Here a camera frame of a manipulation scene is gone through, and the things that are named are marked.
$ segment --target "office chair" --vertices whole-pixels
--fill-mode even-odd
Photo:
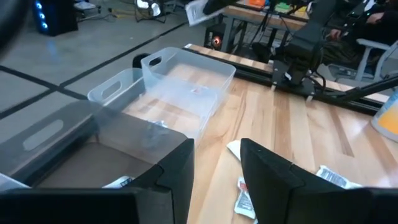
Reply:
[[[365,46],[365,51],[358,68],[355,70],[354,68],[349,68],[344,65],[331,64],[328,66],[330,72],[332,74],[336,74],[337,78],[350,78],[355,79],[356,81],[367,80],[376,82],[383,79],[381,76],[381,68],[387,58],[398,47],[398,40],[392,45],[382,44],[366,39],[358,39],[356,41]],[[367,66],[367,61],[372,49],[381,49],[384,50],[384,53],[380,56],[376,66],[369,67]]]

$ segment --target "white paper packet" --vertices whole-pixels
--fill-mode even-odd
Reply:
[[[344,189],[355,189],[362,187],[362,185],[349,181],[347,178],[333,172],[331,169],[327,168],[327,166],[323,165],[320,166],[317,176]]]
[[[231,141],[226,147],[239,159],[239,161],[241,160],[241,140]]]
[[[120,189],[127,185],[128,183],[132,182],[134,178],[128,176],[122,176],[119,179],[115,180],[114,182],[105,185],[102,188],[109,188],[109,189]]]
[[[243,177],[238,178],[238,188],[240,189],[241,193],[235,202],[235,213],[255,219],[256,214],[254,213],[253,204],[251,203],[248,188],[246,187]]]

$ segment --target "transparent storage container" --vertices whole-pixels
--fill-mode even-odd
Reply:
[[[187,137],[102,107],[70,103],[0,144],[0,172],[33,187],[101,188],[139,177]],[[0,176],[0,190],[19,187]]]
[[[227,63],[175,47],[142,59],[141,65],[148,94],[198,115],[215,113],[236,71]]]
[[[126,69],[88,93],[88,99],[92,102],[178,131],[198,142],[215,101],[203,105],[203,113],[200,114],[179,108],[163,97],[156,96],[159,96],[158,93],[145,91],[142,70],[139,68]]]
[[[20,183],[4,174],[0,174],[0,192],[18,188],[29,188],[29,186]]]

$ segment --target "white sneaker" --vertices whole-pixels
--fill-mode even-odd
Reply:
[[[151,8],[152,8],[152,10],[154,12],[154,16],[160,15],[161,11],[160,11],[160,7],[159,7],[159,5],[157,3],[153,3],[151,5]]]
[[[148,2],[142,1],[142,0],[137,0],[137,6],[140,9],[147,9],[149,8]]]
[[[90,2],[86,2],[86,1],[81,1],[81,2],[75,3],[74,7],[79,10],[95,9],[94,4],[92,4]]]

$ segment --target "desk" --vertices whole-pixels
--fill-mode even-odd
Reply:
[[[259,24],[263,20],[266,13],[253,11],[250,9],[244,9],[244,8],[236,7],[236,6],[228,6],[225,9],[225,12],[223,13],[223,15],[227,16],[224,40],[229,40],[235,19],[240,20],[240,21],[252,22],[255,24]],[[304,19],[308,19],[308,16],[305,12],[296,12],[294,15],[297,17],[304,18]],[[301,27],[303,27],[305,25],[305,22],[296,21],[293,19],[284,19],[284,21],[283,21],[279,17],[271,16],[268,25],[270,27],[276,27],[278,29],[286,29],[286,26],[287,26],[289,28],[289,30],[292,31],[292,30],[298,30]],[[222,45],[221,45],[222,52],[227,51],[227,44],[228,44],[228,41],[224,41],[222,43]]]
[[[272,65],[235,55],[194,45],[190,48],[272,70]],[[350,88],[334,82],[328,86]],[[378,94],[371,97],[386,100]],[[305,104],[299,96],[235,78],[195,151],[188,223],[253,223],[233,212],[242,169],[226,145],[235,139],[250,138],[312,173],[326,165],[359,184],[398,187],[398,143],[381,136],[370,119],[319,101]]]

